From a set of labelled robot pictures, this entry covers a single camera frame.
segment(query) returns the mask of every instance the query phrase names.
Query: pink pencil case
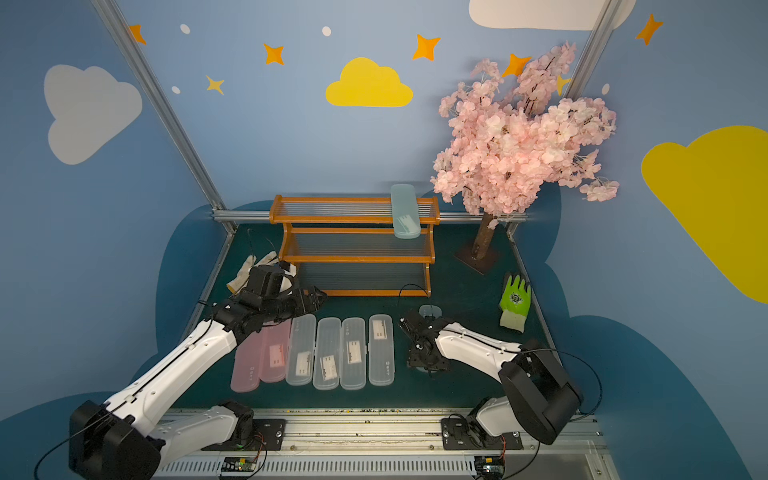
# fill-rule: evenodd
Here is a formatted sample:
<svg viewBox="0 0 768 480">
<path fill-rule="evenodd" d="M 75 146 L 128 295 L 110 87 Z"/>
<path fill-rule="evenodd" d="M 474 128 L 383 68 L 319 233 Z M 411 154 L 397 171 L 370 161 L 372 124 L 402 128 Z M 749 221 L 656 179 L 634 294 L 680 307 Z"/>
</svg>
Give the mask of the pink pencil case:
<svg viewBox="0 0 768 480">
<path fill-rule="evenodd" d="M 264 327 L 237 347 L 230 383 L 234 392 L 251 392 L 260 380 L 274 383 L 286 378 L 290 327 L 290 320 Z"/>
</svg>

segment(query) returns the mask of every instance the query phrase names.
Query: transparent lid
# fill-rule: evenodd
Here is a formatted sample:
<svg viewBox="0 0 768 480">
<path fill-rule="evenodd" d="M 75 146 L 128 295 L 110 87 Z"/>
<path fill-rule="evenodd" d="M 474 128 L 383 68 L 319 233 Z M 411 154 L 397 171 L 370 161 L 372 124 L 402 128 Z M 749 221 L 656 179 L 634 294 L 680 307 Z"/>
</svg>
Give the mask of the transparent lid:
<svg viewBox="0 0 768 480">
<path fill-rule="evenodd" d="M 311 313 L 293 319 L 286 372 L 288 385 L 306 385 L 312 381 L 316 329 L 317 319 Z"/>
<path fill-rule="evenodd" d="M 374 315 L 368 322 L 368 380 L 387 386 L 395 381 L 395 343 L 392 317 Z"/>
<path fill-rule="evenodd" d="M 442 316 L 442 309 L 436 305 L 421 305 L 419 307 L 419 315 L 423 317 L 434 316 L 436 319 Z"/>
<path fill-rule="evenodd" d="M 410 184 L 392 185 L 392 225 L 395 237 L 416 238 L 422 233 L 419 219 L 419 205 L 416 203 L 416 190 Z"/>
<path fill-rule="evenodd" d="M 366 321 L 360 317 L 341 324 L 341 387 L 360 390 L 366 386 Z"/>
<path fill-rule="evenodd" d="M 318 390 L 332 390 L 339 386 L 341 360 L 341 319 L 334 316 L 317 323 L 315 372 L 312 384 Z"/>
</svg>

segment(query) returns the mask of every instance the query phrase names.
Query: green work glove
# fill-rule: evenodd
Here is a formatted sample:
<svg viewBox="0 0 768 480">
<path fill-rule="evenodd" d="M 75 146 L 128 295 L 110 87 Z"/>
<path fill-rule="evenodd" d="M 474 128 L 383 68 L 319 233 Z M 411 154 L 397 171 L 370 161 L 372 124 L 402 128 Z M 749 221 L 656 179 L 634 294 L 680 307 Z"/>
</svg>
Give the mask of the green work glove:
<svg viewBox="0 0 768 480">
<path fill-rule="evenodd" d="M 498 303 L 502 309 L 501 326 L 525 331 L 525 319 L 531 309 L 531 285 L 525 284 L 525 279 L 518 273 L 514 277 L 508 273 L 505 278 L 505 288 L 502 301 Z"/>
</svg>

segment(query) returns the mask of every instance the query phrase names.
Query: yellow cloud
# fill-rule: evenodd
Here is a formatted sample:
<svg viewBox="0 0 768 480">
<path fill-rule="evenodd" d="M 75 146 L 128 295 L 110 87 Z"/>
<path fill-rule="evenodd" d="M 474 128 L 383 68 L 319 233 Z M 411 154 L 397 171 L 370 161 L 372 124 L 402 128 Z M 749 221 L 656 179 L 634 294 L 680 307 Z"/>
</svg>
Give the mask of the yellow cloud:
<svg viewBox="0 0 768 480">
<path fill-rule="evenodd" d="M 768 132 L 725 127 L 688 147 L 657 145 L 642 171 L 720 272 L 744 295 L 768 303 L 768 190 L 749 182 L 768 175 Z"/>
<path fill-rule="evenodd" d="M 355 58 L 341 70 L 341 79 L 328 85 L 326 99 L 340 107 L 404 107 L 413 98 L 397 72 L 368 58 Z"/>
</svg>

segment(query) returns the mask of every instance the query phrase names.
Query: white cloth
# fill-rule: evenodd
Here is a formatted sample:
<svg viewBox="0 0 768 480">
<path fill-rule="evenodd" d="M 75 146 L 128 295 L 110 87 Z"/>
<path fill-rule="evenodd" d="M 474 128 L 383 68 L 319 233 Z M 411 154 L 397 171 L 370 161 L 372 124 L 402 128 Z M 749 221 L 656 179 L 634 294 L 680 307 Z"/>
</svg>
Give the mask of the white cloth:
<svg viewBox="0 0 768 480">
<path fill-rule="evenodd" d="M 274 265 L 275 263 L 277 263 L 277 253 L 275 253 L 274 250 L 269 252 L 258 262 L 256 261 L 256 257 L 249 255 L 248 258 L 245 259 L 245 262 L 243 262 L 243 266 L 237 271 L 237 275 L 234 279 L 227 284 L 227 288 L 232 293 L 240 292 L 245 284 L 248 283 L 250 269 L 258 265 Z"/>
</svg>

